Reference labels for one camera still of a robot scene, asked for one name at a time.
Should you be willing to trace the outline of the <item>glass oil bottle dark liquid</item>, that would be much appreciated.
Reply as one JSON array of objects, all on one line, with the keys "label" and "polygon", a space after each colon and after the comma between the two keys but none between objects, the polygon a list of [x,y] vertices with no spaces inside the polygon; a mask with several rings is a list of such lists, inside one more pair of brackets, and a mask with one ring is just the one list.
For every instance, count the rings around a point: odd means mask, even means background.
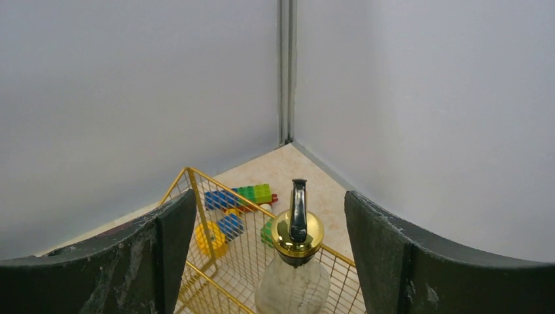
[{"label": "glass oil bottle dark liquid", "polygon": [[331,287],[328,271],[315,259],[325,234],[307,208],[306,179],[293,179],[288,210],[272,221],[275,257],[255,290],[257,313],[321,313]]}]

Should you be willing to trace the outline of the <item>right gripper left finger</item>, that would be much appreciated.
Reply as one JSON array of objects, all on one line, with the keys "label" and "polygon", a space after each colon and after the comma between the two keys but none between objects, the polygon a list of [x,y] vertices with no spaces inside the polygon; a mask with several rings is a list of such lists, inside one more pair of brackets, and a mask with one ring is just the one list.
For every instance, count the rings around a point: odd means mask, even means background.
[{"label": "right gripper left finger", "polygon": [[188,190],[42,256],[1,261],[2,313],[173,313],[196,218]]}]

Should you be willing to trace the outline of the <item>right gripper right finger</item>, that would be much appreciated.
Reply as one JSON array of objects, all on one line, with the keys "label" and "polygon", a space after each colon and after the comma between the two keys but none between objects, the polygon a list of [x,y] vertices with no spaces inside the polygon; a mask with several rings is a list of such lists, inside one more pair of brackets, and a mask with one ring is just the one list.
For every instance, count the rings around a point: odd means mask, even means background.
[{"label": "right gripper right finger", "polygon": [[554,264],[501,256],[430,232],[356,191],[344,196],[369,313],[553,313]]}]

